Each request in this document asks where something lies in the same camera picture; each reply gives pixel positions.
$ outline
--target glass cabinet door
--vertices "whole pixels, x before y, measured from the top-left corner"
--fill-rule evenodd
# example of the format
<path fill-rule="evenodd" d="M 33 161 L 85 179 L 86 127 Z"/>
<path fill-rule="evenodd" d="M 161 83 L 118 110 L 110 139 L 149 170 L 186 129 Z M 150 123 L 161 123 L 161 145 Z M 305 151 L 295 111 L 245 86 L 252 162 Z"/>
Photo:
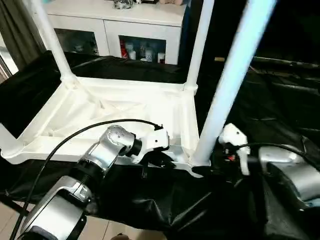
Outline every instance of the glass cabinet door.
<path fill-rule="evenodd" d="M 104 21 L 101 19 L 48 15 L 65 52 L 108 56 Z"/>
<path fill-rule="evenodd" d="M 153 63 L 177 64 L 181 28 L 124 21 L 104 21 L 110 55 Z"/>
<path fill-rule="evenodd" d="M 119 35 L 121 57 L 164 64 L 166 40 Z"/>
<path fill-rule="evenodd" d="M 71 29 L 54 29 L 60 45 L 65 52 L 99 55 L 95 33 Z"/>

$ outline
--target white plastic stool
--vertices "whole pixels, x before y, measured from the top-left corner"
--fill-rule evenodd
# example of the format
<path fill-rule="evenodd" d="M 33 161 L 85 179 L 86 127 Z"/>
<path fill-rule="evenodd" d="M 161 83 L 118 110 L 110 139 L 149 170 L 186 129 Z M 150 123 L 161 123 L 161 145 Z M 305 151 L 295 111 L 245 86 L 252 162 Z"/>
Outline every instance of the white plastic stool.
<path fill-rule="evenodd" d="M 40 19 L 38 28 L 50 45 L 61 73 L 61 84 L 18 139 L 0 124 L 1 156 L 12 164 L 28 159 L 44 160 L 65 137 L 87 125 L 114 119 L 142 119 L 164 126 L 173 149 L 168 154 L 178 169 L 191 173 L 193 166 L 210 165 L 209 157 L 214 144 L 224 127 L 276 0 L 248 1 L 200 139 L 194 95 L 214 0 L 203 2 L 185 84 L 74 75 L 41 0 L 32 0 L 32 3 Z M 153 131 L 152 127 L 142 123 L 125 122 L 119 125 L 137 137 Z M 61 147 L 52 159 L 76 162 L 107 127 L 99 126 L 80 134 Z"/>

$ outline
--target white cabinet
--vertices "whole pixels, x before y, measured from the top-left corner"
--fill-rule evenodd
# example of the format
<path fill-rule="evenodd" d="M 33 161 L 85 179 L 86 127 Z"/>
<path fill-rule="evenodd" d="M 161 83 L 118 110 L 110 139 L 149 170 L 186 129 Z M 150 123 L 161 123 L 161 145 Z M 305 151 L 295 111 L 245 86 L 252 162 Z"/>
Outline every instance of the white cabinet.
<path fill-rule="evenodd" d="M 157 62 L 159 54 L 161 62 L 178 63 L 185 5 L 143 3 L 118 10 L 111 0 L 53 0 L 45 9 L 66 52 L 122 57 L 122 43 L 133 46 L 136 59 L 150 61 L 152 55 Z"/>

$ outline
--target gray curtain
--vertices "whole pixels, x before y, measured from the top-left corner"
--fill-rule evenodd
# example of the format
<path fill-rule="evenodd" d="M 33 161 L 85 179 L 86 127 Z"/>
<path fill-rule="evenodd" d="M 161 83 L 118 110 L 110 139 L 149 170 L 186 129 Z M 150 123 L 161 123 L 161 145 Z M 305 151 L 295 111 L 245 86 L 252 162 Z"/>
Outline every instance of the gray curtain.
<path fill-rule="evenodd" d="M 0 0 L 0 32 L 19 70 L 46 50 L 22 0 Z"/>

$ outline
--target red bottle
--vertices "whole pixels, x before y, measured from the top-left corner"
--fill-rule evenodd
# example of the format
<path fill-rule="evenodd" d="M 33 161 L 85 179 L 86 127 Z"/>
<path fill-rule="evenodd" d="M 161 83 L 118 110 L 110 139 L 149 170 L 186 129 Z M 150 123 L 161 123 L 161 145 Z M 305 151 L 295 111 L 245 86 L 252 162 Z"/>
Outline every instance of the red bottle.
<path fill-rule="evenodd" d="M 126 50 L 125 42 L 123 40 L 120 40 L 120 49 L 121 49 L 121 57 L 123 59 L 127 59 L 128 58 L 128 52 Z"/>

